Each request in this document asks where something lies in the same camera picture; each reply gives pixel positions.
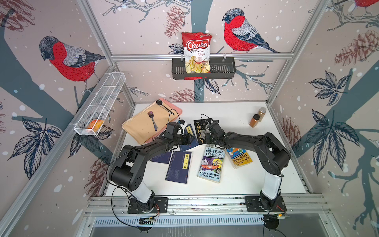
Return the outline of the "dark blue book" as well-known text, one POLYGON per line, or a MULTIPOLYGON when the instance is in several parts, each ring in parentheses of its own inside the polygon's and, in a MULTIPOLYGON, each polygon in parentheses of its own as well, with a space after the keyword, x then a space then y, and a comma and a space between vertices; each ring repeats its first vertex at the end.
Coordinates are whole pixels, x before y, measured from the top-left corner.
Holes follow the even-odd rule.
POLYGON ((186 184, 188 182, 192 152, 172 153, 165 181, 186 184))
POLYGON ((166 152, 164 154, 153 157, 151 159, 151 162, 160 163, 160 164, 169 164, 171 155, 172 155, 172 152, 166 152))

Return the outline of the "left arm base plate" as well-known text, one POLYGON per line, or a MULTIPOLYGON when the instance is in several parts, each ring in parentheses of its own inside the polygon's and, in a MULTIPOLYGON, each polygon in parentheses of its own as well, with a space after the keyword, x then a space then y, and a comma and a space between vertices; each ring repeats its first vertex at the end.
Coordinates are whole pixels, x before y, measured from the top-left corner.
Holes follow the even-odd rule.
POLYGON ((142 203, 132 197, 129 201, 128 214, 158 214, 166 213, 168 207, 168 198, 154 197, 147 203, 142 203))

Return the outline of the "yellow orange treehouse book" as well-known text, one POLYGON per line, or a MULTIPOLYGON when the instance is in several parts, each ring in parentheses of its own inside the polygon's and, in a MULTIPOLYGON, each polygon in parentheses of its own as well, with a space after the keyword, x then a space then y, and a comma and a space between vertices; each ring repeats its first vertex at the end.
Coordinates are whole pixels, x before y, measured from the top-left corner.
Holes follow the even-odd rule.
POLYGON ((232 165, 234 169, 248 165, 253 162, 249 154, 245 149, 241 148, 229 148, 226 149, 229 157, 232 160, 232 165))

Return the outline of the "blue book yellow label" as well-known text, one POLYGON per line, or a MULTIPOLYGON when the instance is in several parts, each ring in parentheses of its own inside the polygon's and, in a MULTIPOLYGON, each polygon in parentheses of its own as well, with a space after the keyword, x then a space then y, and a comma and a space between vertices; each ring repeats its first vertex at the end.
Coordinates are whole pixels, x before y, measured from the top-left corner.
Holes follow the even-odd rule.
POLYGON ((181 152, 187 151, 199 145, 196 135, 194 134, 194 130, 190 124, 184 128, 184 137, 187 138, 187 141, 184 145, 179 146, 181 152))

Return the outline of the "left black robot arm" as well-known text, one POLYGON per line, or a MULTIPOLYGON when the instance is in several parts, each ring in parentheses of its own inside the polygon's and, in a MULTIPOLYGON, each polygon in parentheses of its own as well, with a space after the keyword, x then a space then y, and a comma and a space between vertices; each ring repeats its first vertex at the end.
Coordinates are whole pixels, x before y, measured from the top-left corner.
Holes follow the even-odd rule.
POLYGON ((148 161, 180 145, 189 145, 194 140, 195 137, 185 134, 178 123, 169 122, 166 130, 152 142, 141 146, 124 146, 119 157, 108 168, 108 180, 117 187, 125 188, 140 206, 151 210, 155 194, 143 182, 148 161))

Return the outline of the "colourful treehouse book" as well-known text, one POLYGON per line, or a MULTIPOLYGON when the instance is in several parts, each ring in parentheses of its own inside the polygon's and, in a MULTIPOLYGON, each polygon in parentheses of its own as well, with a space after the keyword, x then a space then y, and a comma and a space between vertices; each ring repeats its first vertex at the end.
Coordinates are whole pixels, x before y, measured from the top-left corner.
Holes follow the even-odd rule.
POLYGON ((207 146, 203 153, 197 176, 199 178, 220 183, 225 158, 225 150, 207 146))

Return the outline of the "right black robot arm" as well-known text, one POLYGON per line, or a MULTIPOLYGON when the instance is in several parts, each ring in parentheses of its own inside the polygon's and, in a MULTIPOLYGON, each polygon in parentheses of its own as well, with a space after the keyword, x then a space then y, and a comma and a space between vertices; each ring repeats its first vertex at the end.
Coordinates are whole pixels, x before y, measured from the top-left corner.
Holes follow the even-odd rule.
POLYGON ((264 135, 243 135, 235 132, 225 133, 217 120, 206 125, 203 131, 207 144, 220 148, 241 148, 255 152, 265 170, 264 185, 260 192, 260 207, 271 211, 281 197, 282 171, 291 160, 289 151, 270 132, 264 135))

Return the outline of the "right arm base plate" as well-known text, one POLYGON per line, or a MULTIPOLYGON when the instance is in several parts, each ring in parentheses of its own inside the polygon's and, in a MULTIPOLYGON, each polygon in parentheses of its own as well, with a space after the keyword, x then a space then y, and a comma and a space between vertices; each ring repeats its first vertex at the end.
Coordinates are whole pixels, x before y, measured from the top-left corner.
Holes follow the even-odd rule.
POLYGON ((248 212, 286 212, 287 207, 284 199, 279 195, 276 199, 271 200, 261 196, 246 196, 244 198, 248 212))

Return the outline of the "grey striped cloth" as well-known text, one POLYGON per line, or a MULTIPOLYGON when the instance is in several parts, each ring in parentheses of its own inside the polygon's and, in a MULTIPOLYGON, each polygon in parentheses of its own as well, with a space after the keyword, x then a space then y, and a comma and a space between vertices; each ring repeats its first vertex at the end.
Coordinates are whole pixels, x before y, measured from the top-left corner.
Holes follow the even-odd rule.
POLYGON ((199 127, 199 134, 200 134, 200 137, 205 140, 206 139, 206 136, 207 134, 209 133, 209 130, 207 128, 207 125, 201 125, 199 127))

